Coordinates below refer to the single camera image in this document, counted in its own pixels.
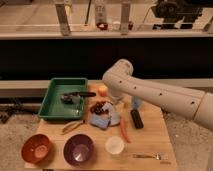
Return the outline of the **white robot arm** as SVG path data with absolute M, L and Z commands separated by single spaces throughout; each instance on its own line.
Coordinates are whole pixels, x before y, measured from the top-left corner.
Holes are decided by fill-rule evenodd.
M 119 101 L 126 93 L 193 120 L 213 132 L 213 93 L 152 82 L 132 76 L 133 65 L 118 60 L 102 77 L 109 97 Z

